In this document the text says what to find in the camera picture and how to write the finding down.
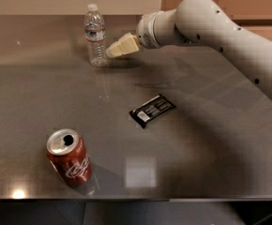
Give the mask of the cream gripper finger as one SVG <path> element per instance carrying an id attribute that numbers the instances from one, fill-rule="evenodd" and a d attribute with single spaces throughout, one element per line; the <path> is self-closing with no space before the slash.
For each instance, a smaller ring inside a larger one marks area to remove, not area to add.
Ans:
<path id="1" fill-rule="evenodd" d="M 140 43 L 138 39 L 136 44 L 119 44 L 116 41 L 106 50 L 106 54 L 109 58 L 115 58 L 130 53 L 136 53 L 139 50 Z"/>
<path id="2" fill-rule="evenodd" d="M 131 33 L 126 33 L 120 39 L 117 40 L 119 44 L 136 44 L 137 38 Z"/>

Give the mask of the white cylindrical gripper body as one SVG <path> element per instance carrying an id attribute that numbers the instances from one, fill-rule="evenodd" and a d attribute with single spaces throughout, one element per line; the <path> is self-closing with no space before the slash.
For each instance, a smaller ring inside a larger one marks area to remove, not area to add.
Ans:
<path id="1" fill-rule="evenodd" d="M 144 14 L 137 25 L 136 35 L 146 49 L 175 45 L 175 10 Z"/>

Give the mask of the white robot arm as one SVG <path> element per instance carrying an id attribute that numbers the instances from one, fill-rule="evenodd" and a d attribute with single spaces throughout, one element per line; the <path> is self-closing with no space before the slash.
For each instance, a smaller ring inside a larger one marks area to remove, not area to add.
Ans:
<path id="1" fill-rule="evenodd" d="M 212 48 L 272 100 L 272 41 L 233 22 L 212 0 L 183 0 L 175 9 L 144 14 L 136 33 L 122 36 L 106 54 L 115 58 L 168 45 Z"/>

